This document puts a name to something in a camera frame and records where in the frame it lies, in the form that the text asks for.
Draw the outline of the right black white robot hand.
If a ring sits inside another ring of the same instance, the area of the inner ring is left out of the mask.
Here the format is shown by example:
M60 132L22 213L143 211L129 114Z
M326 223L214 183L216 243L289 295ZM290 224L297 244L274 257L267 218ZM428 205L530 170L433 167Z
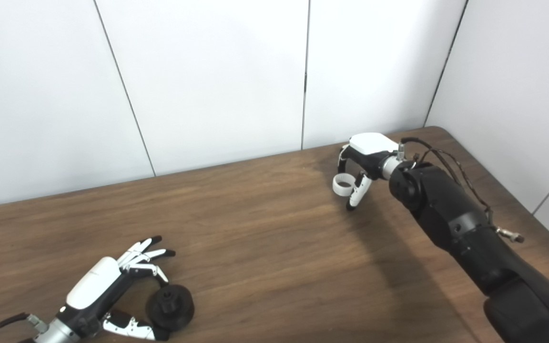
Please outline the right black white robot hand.
M403 146L383 134L367 132L353 135L338 154L333 191L340 197L347 197L346 210L353 211L372 183L390 180L396 167L404 160ZM356 177L346 172L348 161L361 168Z

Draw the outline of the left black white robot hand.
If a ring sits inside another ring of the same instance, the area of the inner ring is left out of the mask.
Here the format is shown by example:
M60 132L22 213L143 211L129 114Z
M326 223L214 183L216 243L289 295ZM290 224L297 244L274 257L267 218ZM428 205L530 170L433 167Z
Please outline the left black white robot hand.
M153 277L161 287L170 284L153 261L172 258L176 252L168 248L150 251L161 240L161 236L148 237L131 245L119 258L101 258L74 285L55 317L68 342L77 343L94 337L102 330L149 341L165 342L169 339L170 333L165 329L113 310L137 279Z

